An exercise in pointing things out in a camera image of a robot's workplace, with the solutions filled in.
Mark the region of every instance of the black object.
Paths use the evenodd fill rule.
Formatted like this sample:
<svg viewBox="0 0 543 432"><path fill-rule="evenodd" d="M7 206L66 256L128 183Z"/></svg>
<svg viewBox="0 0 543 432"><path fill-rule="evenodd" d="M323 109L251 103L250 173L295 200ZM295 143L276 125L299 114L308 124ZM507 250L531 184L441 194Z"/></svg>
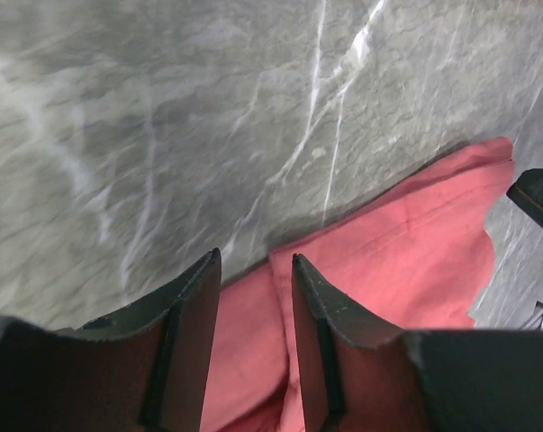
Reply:
<svg viewBox="0 0 543 432"><path fill-rule="evenodd" d="M543 331L401 330L293 264L307 432L543 432Z"/></svg>
<svg viewBox="0 0 543 432"><path fill-rule="evenodd" d="M543 169L525 171L507 196L543 229Z"/></svg>
<svg viewBox="0 0 543 432"><path fill-rule="evenodd" d="M220 285L215 249L78 330L0 317L0 432L199 430Z"/></svg>

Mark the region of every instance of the towel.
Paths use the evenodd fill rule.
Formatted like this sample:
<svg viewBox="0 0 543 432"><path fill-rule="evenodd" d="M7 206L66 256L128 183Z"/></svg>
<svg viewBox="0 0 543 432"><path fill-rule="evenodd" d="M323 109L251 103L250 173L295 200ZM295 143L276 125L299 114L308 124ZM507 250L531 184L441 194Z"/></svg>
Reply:
<svg viewBox="0 0 543 432"><path fill-rule="evenodd" d="M304 430L291 294L293 254L404 329L466 329L495 254L484 218L511 185L506 138L442 158L345 220L271 252L222 292L202 432Z"/></svg>

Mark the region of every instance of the red fabric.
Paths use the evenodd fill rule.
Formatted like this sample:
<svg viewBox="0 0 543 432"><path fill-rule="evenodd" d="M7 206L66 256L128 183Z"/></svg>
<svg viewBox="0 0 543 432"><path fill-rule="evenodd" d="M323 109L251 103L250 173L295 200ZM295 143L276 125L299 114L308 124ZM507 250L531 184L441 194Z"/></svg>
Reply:
<svg viewBox="0 0 543 432"><path fill-rule="evenodd" d="M223 291L202 431L303 430L294 253L399 327L473 327L466 312L495 262L484 218L511 184L511 153L498 138L444 157L345 220L273 251Z"/></svg>

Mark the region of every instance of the gray surface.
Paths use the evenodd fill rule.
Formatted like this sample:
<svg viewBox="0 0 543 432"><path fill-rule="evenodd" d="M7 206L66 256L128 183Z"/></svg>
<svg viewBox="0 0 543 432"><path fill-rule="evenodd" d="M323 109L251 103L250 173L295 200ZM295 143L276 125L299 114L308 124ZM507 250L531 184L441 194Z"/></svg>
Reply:
<svg viewBox="0 0 543 432"><path fill-rule="evenodd" d="M222 248L226 277L462 139L543 167L543 1L0 1L0 312L76 326ZM472 315L533 308L504 199Z"/></svg>

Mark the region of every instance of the cloth fold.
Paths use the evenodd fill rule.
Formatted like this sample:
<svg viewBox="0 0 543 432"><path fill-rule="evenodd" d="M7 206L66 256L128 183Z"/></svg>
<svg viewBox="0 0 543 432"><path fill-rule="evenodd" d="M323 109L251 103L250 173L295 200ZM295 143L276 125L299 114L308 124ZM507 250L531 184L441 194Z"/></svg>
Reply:
<svg viewBox="0 0 543 432"><path fill-rule="evenodd" d="M299 432L303 406L291 260L303 254L335 286L402 328L471 328L495 254L484 218L511 185L506 138L442 158L345 220L273 251L222 292L202 431Z"/></svg>

